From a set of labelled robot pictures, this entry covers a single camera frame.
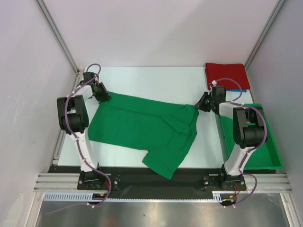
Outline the green t shirt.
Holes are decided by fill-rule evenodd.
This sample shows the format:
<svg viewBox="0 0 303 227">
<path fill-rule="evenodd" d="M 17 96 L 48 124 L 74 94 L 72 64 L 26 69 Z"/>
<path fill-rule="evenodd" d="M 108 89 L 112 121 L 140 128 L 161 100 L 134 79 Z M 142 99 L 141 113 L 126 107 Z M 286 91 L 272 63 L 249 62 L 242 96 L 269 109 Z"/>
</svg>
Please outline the green t shirt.
<svg viewBox="0 0 303 227">
<path fill-rule="evenodd" d="M 142 162 L 170 180 L 196 138 L 199 111 L 193 105 L 110 95 L 109 101 L 99 103 L 88 128 L 89 139 L 146 150 Z"/>
</svg>

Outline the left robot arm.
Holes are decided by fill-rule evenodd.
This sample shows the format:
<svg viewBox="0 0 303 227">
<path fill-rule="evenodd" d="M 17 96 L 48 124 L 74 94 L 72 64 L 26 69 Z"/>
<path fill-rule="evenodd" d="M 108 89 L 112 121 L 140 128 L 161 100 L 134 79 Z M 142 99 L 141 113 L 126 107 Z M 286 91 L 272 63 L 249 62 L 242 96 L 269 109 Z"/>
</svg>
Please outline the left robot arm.
<svg viewBox="0 0 303 227">
<path fill-rule="evenodd" d="M 110 180 L 101 172 L 93 155 L 88 137 L 89 116 L 86 101 L 95 98 L 99 102 L 108 101 L 110 95 L 98 74 L 84 72 L 83 80 L 68 96 L 56 100 L 59 126 L 73 141 L 80 159 L 78 190 L 109 190 Z"/>
</svg>

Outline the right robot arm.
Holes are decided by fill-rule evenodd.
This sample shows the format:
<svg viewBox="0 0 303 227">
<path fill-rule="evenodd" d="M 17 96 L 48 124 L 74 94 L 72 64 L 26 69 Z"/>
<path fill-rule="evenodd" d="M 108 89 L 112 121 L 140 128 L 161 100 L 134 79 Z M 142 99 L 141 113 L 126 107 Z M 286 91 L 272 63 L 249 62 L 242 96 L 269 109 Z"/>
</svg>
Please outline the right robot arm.
<svg viewBox="0 0 303 227">
<path fill-rule="evenodd" d="M 222 165 L 217 176 L 204 176 L 206 191 L 232 191 L 241 188 L 244 181 L 244 167 L 255 150 L 267 141 L 267 124 L 261 107 L 226 101 L 223 86 L 211 86 L 194 105 L 203 112 L 213 112 L 232 120 L 232 136 L 235 142 L 232 153 Z"/>
</svg>

